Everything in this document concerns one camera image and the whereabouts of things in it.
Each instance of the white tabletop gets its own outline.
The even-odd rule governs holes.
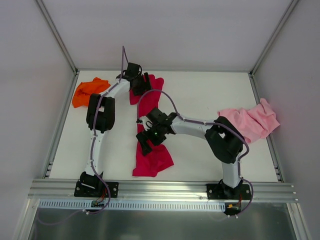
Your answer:
[[[94,77],[115,81],[119,71],[80,71],[77,86]],[[163,90],[175,102],[178,111],[188,117],[216,119],[225,108],[252,108],[256,105],[247,73],[150,71],[164,78]],[[136,166],[137,105],[130,105],[129,93],[116,99],[115,124],[105,141],[103,178],[107,180],[218,181],[222,178],[221,162],[208,143],[189,135],[168,135],[164,145],[174,166],[156,177],[133,177]],[[173,107],[162,95],[159,109],[169,114]],[[78,179],[84,171],[90,149],[90,130],[86,123],[87,107],[69,108],[54,158],[50,178]],[[267,141],[260,139],[250,146],[242,159],[241,174],[253,182],[277,182]]]

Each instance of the gray wall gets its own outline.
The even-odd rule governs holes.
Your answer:
[[[44,0],[78,68],[249,71],[291,0]]]
[[[0,239],[9,240],[72,73],[34,1],[0,1],[0,30]]]
[[[301,0],[255,74],[281,126],[274,133],[314,239],[320,238],[320,1]]]

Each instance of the cloth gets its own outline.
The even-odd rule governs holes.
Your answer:
[[[163,78],[157,78],[154,75],[149,75],[150,84],[153,89],[162,90],[165,83]],[[139,106],[139,117],[146,116],[153,108],[158,107],[158,102],[160,99],[161,92],[153,91],[148,93],[143,100],[140,102]],[[132,90],[129,93],[130,104],[137,104],[141,96],[134,96]],[[137,132],[140,133],[144,130],[144,126],[141,124],[137,125]],[[140,143],[137,143],[136,147],[136,166],[132,171],[132,176],[134,177],[155,177],[158,172],[165,170],[174,165],[170,153],[167,148],[160,144],[154,146],[150,141],[148,144],[152,148],[152,152],[143,156],[142,148]]]
[[[76,88],[72,105],[74,108],[80,106],[89,105],[89,99],[91,94],[99,94],[109,88],[111,85],[107,80],[102,80],[98,77],[95,77],[92,81],[81,82],[80,85]]]
[[[261,98],[260,103],[250,110],[229,108],[218,111],[218,115],[227,118],[244,136],[248,144],[266,138],[280,125],[276,119],[276,113],[264,98]]]

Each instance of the table surface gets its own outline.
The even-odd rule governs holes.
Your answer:
[[[76,86],[91,82],[94,77],[115,82],[119,71],[80,71]],[[163,90],[176,104],[178,111],[188,117],[216,119],[217,111],[226,108],[252,108],[256,105],[247,73],[238,72],[178,72],[150,71],[164,78]],[[219,181],[223,176],[221,162],[208,143],[189,135],[169,135],[164,145],[174,166],[156,177],[133,177],[136,166],[137,105],[130,105],[129,93],[116,99],[115,124],[105,141],[103,178],[106,180],[146,181]],[[162,95],[159,109],[173,112]],[[87,107],[71,104],[56,151],[50,178],[78,179],[84,171],[89,149],[90,130],[86,123]],[[277,182],[274,164],[265,139],[249,145],[249,154],[242,159],[241,174],[252,182]]]

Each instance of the black mounting plate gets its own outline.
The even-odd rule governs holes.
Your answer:
[[[108,185],[111,193],[111,198],[117,198],[118,197],[118,190],[119,190],[119,182],[116,181],[106,181],[106,184]],[[82,185],[80,180],[76,182],[75,189],[74,189],[74,196],[80,197],[80,198],[99,198],[102,195],[101,191],[95,191],[93,188]]]
[[[208,200],[228,200],[224,194],[219,194],[219,191],[217,190],[218,183],[208,183],[206,184],[206,194],[208,197]],[[242,184],[240,186],[240,194],[242,197],[242,200],[250,200],[251,199],[251,190],[250,186],[248,184]]]

